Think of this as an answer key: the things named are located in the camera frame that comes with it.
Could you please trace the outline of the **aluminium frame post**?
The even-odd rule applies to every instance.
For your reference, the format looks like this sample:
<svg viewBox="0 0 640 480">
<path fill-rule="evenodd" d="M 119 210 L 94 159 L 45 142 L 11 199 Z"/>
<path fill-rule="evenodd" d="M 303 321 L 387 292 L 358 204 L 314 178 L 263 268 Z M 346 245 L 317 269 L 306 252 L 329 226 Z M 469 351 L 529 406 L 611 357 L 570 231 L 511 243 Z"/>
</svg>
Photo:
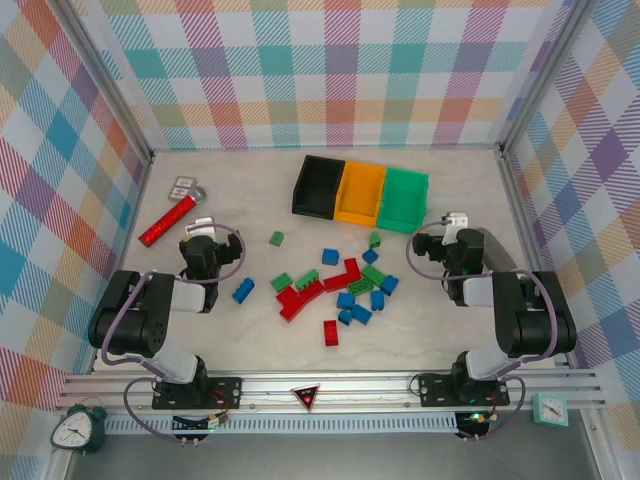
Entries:
<svg viewBox="0 0 640 480">
<path fill-rule="evenodd" d="M 142 158 L 145 165 L 150 165 L 153 162 L 153 151 L 104 62 L 101 53 L 77 14 L 72 1 L 48 0 L 48 3 L 61 25 L 66 29 L 98 89 L 113 109 L 114 116 L 120 122 L 134 150 Z"/>
<path fill-rule="evenodd" d="M 556 40 L 549 48 L 541 69 L 532 83 L 528 95 L 521 103 L 504 140 L 499 144 L 500 152 L 507 156 L 525 133 L 535 111 L 553 83 L 558 71 L 571 51 L 584 23 L 588 20 L 599 0 L 575 0 L 568 12 L 566 20 L 559 29 Z"/>
</svg>

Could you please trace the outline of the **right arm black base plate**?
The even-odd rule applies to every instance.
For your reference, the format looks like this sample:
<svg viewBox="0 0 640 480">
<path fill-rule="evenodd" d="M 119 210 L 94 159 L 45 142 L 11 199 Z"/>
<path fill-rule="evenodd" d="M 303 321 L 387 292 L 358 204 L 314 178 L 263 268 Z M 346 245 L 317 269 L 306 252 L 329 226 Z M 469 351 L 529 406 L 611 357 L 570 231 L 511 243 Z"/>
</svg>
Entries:
<svg viewBox="0 0 640 480">
<path fill-rule="evenodd" d="M 507 406 L 510 397 L 504 382 L 473 380 L 453 374 L 422 374 L 418 377 L 422 407 Z"/>
</svg>

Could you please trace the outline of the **mint square clock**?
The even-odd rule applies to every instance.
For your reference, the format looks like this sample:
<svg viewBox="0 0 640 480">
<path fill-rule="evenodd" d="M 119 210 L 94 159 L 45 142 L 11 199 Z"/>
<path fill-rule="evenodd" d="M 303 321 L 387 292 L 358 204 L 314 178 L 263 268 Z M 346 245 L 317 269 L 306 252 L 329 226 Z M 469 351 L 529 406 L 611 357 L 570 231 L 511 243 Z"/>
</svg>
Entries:
<svg viewBox="0 0 640 480">
<path fill-rule="evenodd" d="M 532 396 L 533 421 L 538 425 L 567 427 L 568 407 L 564 397 L 551 393 L 536 393 Z"/>
</svg>

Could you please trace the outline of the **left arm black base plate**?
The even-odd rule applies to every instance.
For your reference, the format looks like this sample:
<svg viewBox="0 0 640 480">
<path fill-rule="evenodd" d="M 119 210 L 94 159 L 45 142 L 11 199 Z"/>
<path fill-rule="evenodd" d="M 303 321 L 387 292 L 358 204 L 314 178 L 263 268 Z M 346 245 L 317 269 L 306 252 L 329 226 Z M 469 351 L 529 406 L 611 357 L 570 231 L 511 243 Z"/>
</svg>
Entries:
<svg viewBox="0 0 640 480">
<path fill-rule="evenodd" d="M 242 379 L 208 377 L 188 384 L 159 382 L 153 386 L 153 392 L 153 410 L 238 409 Z"/>
</svg>

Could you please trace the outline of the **dark green alarm clock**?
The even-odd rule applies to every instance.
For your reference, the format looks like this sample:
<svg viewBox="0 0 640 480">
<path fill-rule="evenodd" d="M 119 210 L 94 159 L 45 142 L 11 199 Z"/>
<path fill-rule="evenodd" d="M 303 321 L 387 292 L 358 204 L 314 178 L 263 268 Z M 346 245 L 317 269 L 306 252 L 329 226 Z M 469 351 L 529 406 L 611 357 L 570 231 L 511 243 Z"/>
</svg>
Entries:
<svg viewBox="0 0 640 480">
<path fill-rule="evenodd" d="M 105 443 L 107 412 L 102 406 L 70 407 L 50 436 L 53 448 L 82 454 L 96 453 Z"/>
</svg>

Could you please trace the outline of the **red glitter tube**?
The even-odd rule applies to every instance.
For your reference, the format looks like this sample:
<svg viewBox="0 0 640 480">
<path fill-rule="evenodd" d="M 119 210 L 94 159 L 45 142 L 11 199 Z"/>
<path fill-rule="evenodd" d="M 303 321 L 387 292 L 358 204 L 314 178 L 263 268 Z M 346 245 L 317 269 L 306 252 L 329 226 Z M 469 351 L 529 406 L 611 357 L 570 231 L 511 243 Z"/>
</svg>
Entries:
<svg viewBox="0 0 640 480">
<path fill-rule="evenodd" d="M 139 242 L 147 248 L 151 247 L 196 205 L 196 199 L 191 195 L 186 195 L 147 230 L 145 230 L 138 237 Z"/>
</svg>

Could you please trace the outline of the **red triangle badge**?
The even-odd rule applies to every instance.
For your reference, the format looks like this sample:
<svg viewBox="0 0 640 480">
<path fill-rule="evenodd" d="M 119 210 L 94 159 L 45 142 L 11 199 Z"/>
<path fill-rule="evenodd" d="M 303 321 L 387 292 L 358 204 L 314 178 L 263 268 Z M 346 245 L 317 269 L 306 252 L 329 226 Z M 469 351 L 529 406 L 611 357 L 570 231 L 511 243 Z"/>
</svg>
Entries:
<svg viewBox="0 0 640 480">
<path fill-rule="evenodd" d="M 320 388 L 319 384 L 312 384 L 312 385 L 294 388 L 291 390 L 291 393 L 298 400 L 298 402 L 305 408 L 305 410 L 308 413 L 310 413 L 313 409 L 314 402 L 319 392 L 319 388 Z"/>
</svg>

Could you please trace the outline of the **aluminium side rail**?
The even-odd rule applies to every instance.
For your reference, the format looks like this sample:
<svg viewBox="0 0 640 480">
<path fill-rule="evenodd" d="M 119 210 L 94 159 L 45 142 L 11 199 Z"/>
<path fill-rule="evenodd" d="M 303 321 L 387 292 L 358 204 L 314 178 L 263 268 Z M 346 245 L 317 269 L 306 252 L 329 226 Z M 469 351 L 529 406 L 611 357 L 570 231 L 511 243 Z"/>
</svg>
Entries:
<svg viewBox="0 0 640 480">
<path fill-rule="evenodd" d="M 572 352 L 577 330 L 556 273 L 543 269 L 510 158 L 497 150 L 496 159 L 526 263 L 493 275 L 496 339 L 508 360 L 500 372 L 506 374 Z"/>
<path fill-rule="evenodd" d="M 122 218 L 124 219 L 123 220 L 124 227 L 122 228 L 124 230 L 124 233 L 119 233 L 115 237 L 117 256 L 113 262 L 109 263 L 107 273 L 113 274 L 116 270 L 124 268 L 123 267 L 124 261 L 126 259 L 129 245 L 133 238 L 134 227 L 137 221 L 137 215 L 140 209 L 142 199 L 144 197 L 144 190 L 148 182 L 149 171 L 151 169 L 151 165 L 153 164 L 156 156 L 155 150 L 151 149 L 149 155 L 150 155 L 149 158 L 142 162 L 142 167 L 139 172 L 137 183 L 132 182 L 131 184 L 131 189 L 122 211 L 122 214 L 123 214 Z M 86 374 L 93 373 L 95 370 L 94 367 L 95 367 L 96 361 L 98 361 L 98 363 L 102 365 L 102 363 L 100 363 L 102 362 L 101 352 L 102 351 L 100 350 L 100 348 L 96 349 L 92 347 L 92 350 L 90 351 L 90 358 L 88 360 L 88 364 L 83 373 L 86 373 Z M 117 356 L 115 354 L 113 354 L 112 357 L 110 358 L 111 360 L 109 361 L 111 363 L 107 364 L 107 367 L 117 366 L 122 364 L 123 362 L 124 363 L 133 362 L 134 364 L 136 364 L 137 362 L 137 360 L 135 359 L 129 361 L 125 357 Z"/>
</svg>

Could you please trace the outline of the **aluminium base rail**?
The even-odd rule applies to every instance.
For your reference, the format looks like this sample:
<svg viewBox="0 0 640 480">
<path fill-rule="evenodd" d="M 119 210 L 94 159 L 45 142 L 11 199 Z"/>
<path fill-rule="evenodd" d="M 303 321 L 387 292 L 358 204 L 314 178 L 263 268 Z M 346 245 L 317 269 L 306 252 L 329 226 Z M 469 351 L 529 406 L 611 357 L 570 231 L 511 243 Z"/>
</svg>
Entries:
<svg viewBox="0 0 640 480">
<path fill-rule="evenodd" d="M 568 368 L 524 369 L 515 372 L 526 385 L 524 406 L 531 406 L 536 393 L 552 393 L 566 399 L 571 409 L 599 409 L 606 405 L 596 373 Z M 123 414 L 123 391 L 143 373 L 136 370 L 99 371 L 67 378 L 57 401 L 59 414 L 76 404 L 103 406 Z M 304 407 L 292 390 L 317 384 L 312 406 L 318 414 L 396 413 L 421 410 L 418 381 L 407 371 L 294 371 L 220 372 L 220 377 L 239 377 L 240 400 L 233 413 L 303 413 Z"/>
</svg>

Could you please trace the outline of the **green plastic bin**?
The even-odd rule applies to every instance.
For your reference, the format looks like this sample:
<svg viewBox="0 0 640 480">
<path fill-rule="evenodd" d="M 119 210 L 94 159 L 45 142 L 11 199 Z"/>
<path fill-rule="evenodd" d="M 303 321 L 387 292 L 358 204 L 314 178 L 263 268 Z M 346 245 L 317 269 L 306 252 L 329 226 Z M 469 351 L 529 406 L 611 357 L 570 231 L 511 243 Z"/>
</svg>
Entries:
<svg viewBox="0 0 640 480">
<path fill-rule="evenodd" d="M 388 168 L 377 227 L 411 234 L 423 224 L 427 211 L 429 176 Z"/>
</svg>

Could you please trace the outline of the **black plastic bin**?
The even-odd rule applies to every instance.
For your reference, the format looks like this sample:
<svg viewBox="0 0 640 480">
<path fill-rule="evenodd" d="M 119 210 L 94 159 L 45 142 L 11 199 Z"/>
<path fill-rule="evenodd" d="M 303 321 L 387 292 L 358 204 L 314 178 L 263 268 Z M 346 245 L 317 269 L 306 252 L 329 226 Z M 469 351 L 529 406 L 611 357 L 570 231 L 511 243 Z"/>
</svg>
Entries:
<svg viewBox="0 0 640 480">
<path fill-rule="evenodd" d="M 292 197 L 292 213 L 332 220 L 344 160 L 306 155 Z"/>
</svg>

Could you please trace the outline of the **small black controller board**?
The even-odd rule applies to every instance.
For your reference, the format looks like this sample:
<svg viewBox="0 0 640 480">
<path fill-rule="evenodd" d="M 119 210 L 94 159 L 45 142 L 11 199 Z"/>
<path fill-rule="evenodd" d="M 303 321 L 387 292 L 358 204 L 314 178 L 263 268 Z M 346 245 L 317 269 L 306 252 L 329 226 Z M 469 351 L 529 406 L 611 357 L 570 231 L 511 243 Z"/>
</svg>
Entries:
<svg viewBox="0 0 640 480">
<path fill-rule="evenodd" d="M 198 446 L 228 420 L 229 415 L 226 411 L 213 413 L 199 419 L 173 416 L 171 432 L 183 446 L 186 446 L 188 443 Z"/>
<path fill-rule="evenodd" d="M 474 440 L 488 434 L 492 422 L 490 412 L 456 412 L 457 432 L 455 435 L 463 440 Z"/>
</svg>

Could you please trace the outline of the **yellow plastic bin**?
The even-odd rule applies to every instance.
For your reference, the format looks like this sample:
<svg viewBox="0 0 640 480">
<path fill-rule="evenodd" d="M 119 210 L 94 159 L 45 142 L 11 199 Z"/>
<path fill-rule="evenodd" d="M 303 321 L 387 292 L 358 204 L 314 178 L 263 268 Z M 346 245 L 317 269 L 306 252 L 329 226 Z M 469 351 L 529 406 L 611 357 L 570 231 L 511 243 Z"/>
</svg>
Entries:
<svg viewBox="0 0 640 480">
<path fill-rule="evenodd" d="M 386 167 L 347 161 L 336 196 L 334 219 L 375 227 L 386 175 Z"/>
</svg>

